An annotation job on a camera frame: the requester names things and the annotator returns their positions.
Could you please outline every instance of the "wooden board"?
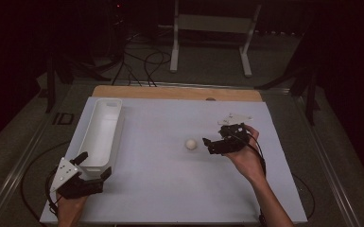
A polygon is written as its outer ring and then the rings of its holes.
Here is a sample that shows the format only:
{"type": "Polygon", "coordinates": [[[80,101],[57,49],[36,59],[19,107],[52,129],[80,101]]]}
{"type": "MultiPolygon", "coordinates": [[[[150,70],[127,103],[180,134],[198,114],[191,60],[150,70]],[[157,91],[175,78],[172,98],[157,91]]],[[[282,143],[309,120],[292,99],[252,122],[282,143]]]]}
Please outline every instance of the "wooden board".
{"type": "Polygon", "coordinates": [[[183,88],[183,87],[133,87],[133,86],[97,86],[93,96],[166,98],[218,101],[262,101],[255,90],[236,90],[218,88],[183,88]]]}

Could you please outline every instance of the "metal frame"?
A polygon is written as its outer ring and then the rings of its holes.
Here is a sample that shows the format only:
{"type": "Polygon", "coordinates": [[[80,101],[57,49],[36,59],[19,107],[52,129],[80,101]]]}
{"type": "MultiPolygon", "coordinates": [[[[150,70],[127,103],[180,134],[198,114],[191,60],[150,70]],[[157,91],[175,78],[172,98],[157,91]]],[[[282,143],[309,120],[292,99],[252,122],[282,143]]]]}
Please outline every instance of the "metal frame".
{"type": "Polygon", "coordinates": [[[240,46],[239,53],[241,63],[243,64],[244,76],[249,78],[252,76],[249,58],[247,51],[250,46],[252,35],[255,30],[255,25],[258,19],[261,5],[257,5],[252,18],[225,18],[179,14],[179,0],[175,0],[175,15],[173,26],[173,49],[170,60],[170,72],[178,71],[179,62],[179,29],[189,30],[207,30],[207,31],[223,31],[243,33],[247,35],[246,42],[240,46]]]}

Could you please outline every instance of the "ball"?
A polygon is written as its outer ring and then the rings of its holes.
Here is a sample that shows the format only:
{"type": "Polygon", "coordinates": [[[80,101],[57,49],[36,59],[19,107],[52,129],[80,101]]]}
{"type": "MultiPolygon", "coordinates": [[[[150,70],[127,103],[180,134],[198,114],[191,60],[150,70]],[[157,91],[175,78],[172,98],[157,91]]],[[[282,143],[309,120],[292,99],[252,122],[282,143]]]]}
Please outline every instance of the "ball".
{"type": "Polygon", "coordinates": [[[197,142],[194,139],[188,139],[185,141],[185,147],[188,149],[197,148],[197,142]]]}

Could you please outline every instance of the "table leg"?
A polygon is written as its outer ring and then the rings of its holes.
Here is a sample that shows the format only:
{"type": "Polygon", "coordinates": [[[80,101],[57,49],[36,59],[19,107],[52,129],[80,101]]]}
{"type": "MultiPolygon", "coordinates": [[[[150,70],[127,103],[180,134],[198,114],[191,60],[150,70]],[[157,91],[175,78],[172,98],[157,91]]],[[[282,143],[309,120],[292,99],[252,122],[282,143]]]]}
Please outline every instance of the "table leg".
{"type": "Polygon", "coordinates": [[[170,72],[178,71],[179,61],[179,0],[175,0],[175,17],[173,25],[173,49],[170,59],[170,72]]]}
{"type": "Polygon", "coordinates": [[[243,64],[244,76],[247,77],[247,78],[250,78],[252,76],[250,63],[249,63],[249,58],[247,57],[247,51],[249,49],[252,36],[254,34],[255,25],[256,25],[256,21],[258,19],[258,14],[259,14],[260,10],[261,10],[261,5],[258,5],[256,7],[256,9],[255,9],[254,15],[252,16],[250,29],[249,29],[249,31],[247,33],[247,40],[244,43],[244,45],[239,48],[241,63],[243,64]]]}

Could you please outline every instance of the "white tray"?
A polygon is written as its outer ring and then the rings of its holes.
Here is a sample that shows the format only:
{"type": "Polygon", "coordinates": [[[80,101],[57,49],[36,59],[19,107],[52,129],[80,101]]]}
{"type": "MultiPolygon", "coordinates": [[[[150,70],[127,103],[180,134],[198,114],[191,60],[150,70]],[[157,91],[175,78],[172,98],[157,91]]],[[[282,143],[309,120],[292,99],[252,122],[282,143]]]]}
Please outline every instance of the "white tray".
{"type": "Polygon", "coordinates": [[[100,98],[95,102],[93,114],[78,151],[78,154],[88,152],[88,158],[80,164],[86,175],[99,177],[114,164],[124,121],[121,110],[121,99],[100,98]]]}

